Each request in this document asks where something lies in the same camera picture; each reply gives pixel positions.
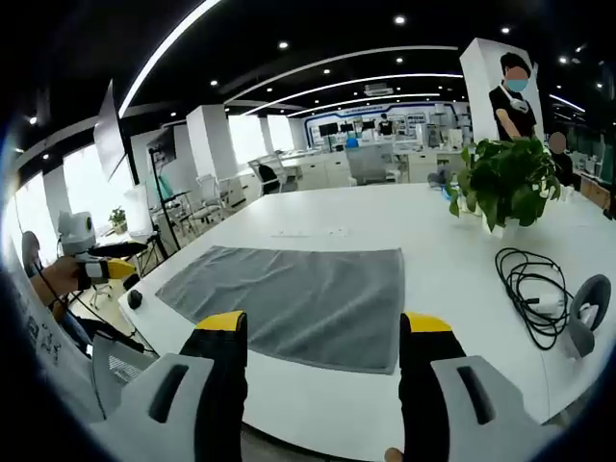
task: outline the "white flower pot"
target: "white flower pot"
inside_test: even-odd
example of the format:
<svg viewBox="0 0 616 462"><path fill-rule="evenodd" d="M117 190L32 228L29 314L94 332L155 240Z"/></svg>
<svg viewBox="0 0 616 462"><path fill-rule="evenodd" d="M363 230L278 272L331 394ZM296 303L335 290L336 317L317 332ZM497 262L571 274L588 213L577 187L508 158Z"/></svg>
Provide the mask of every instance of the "white flower pot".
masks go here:
<svg viewBox="0 0 616 462"><path fill-rule="evenodd" d="M490 231L490 226L488 226L488 218L485 214L482 214L483 221L483 230L491 236L494 236L498 239L510 239L513 238L518 228L520 228L520 221L518 219L508 218L504 223L504 228L502 226L496 225L492 231Z"/></svg>

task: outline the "sign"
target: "sign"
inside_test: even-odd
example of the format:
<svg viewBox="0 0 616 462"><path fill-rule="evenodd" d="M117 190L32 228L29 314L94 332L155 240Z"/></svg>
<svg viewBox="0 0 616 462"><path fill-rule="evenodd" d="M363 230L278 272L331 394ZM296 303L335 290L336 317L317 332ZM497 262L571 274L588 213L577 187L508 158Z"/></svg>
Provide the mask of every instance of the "sign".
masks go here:
<svg viewBox="0 0 616 462"><path fill-rule="evenodd" d="M409 114L406 117L406 120L408 121L409 125L416 123L425 123L425 113Z"/></svg>

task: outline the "gray cloth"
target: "gray cloth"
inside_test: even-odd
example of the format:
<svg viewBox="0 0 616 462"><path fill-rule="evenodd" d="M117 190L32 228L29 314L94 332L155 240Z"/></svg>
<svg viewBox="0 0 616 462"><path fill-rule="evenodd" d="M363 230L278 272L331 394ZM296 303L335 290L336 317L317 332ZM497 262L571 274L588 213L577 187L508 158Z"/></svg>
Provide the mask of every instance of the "gray cloth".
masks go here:
<svg viewBox="0 0 616 462"><path fill-rule="evenodd" d="M404 306L399 249L302 252L212 247L157 297L198 323L244 310L248 346L320 368L391 373Z"/></svg>

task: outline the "white chair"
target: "white chair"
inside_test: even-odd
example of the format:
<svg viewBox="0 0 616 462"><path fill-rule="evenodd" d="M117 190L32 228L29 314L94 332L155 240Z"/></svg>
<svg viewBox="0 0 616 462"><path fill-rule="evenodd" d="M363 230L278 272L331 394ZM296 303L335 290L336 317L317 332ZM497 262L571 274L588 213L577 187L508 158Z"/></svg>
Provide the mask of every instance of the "white chair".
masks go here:
<svg viewBox="0 0 616 462"><path fill-rule="evenodd" d="M198 219L201 222L205 220L207 224L210 224L209 218L214 213L218 213L220 220L228 217L226 205L220 198L220 188L218 187L217 179L213 175L204 175L198 177L196 182L201 191L201 208L192 214L192 218Z"/></svg>
<svg viewBox="0 0 616 462"><path fill-rule="evenodd" d="M270 156L249 161L248 165L252 168L255 176L261 182L260 195L264 195L266 193L289 193L297 190L297 182L295 181L295 177L289 176L288 171L282 165L282 161L280 161L280 157L277 154L272 154ZM265 180L261 174L260 166L271 168L276 177ZM274 185L276 183L278 184L277 191L275 189L269 191L271 188L267 188L267 186Z"/></svg>

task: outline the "white table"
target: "white table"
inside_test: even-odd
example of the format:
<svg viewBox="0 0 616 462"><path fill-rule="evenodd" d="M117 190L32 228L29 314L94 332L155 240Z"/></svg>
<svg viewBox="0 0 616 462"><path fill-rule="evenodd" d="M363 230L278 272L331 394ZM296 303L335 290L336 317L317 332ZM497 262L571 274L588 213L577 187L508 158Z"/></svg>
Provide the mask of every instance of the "white table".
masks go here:
<svg viewBox="0 0 616 462"><path fill-rule="evenodd" d="M344 227L345 237L326 233ZM307 237L275 238L279 231ZM400 247L407 311L448 322L468 355L481 355L523 393L526 411L544 422L586 390L603 367L615 337L616 308L585 359L565 358L562 345L541 353L506 296L494 257L505 245L536 251L562 266L575 292L603 272L616 282L616 226L577 195L550 202L541 220L513 242L481 229L480 219L449 214L427 185L387 185L267 195L219 224L152 271L135 289L137 311L125 316L159 354L177 352L193 324L154 296L169 278L212 245L293 250L373 250ZM250 351L244 421L291 444L360 460L382 460L402 447L399 369L393 375L340 372L273 359Z"/></svg>

